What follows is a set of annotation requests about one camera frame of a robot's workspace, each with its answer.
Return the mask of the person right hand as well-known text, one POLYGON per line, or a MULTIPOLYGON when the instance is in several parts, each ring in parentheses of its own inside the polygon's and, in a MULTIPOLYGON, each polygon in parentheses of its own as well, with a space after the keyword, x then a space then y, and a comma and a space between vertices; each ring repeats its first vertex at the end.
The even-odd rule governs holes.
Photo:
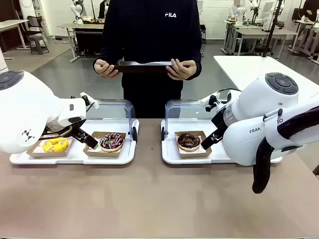
POLYGON ((110 65, 104 60, 98 59, 94 63, 95 72, 103 78, 114 78, 117 77, 119 71, 115 69, 114 65, 110 65))

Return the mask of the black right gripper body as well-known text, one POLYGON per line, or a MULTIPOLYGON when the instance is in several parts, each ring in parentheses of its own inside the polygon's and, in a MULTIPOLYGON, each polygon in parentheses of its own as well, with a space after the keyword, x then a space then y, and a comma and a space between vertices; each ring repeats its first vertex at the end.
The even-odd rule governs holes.
POLYGON ((223 136, 228 126, 224 121, 224 112, 226 107, 220 109, 216 115, 211 119, 212 123, 216 126, 216 130, 212 133, 213 135, 223 136))

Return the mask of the person left hand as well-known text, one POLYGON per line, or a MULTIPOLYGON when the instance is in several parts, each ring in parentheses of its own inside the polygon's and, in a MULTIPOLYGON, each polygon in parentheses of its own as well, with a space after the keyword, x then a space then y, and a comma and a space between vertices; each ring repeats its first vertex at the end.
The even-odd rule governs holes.
POLYGON ((189 80, 197 71, 196 63, 193 60, 182 61, 171 59, 171 66, 165 67, 168 70, 168 76, 173 80, 189 80))

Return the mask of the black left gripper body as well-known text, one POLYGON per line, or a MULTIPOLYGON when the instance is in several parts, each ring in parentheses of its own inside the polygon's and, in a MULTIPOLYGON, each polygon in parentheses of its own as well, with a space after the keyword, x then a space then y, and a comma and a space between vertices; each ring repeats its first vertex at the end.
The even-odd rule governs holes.
POLYGON ((73 123, 71 134, 80 134, 83 133, 84 131, 81 129, 81 126, 84 124, 85 120, 78 121, 76 123, 73 123))

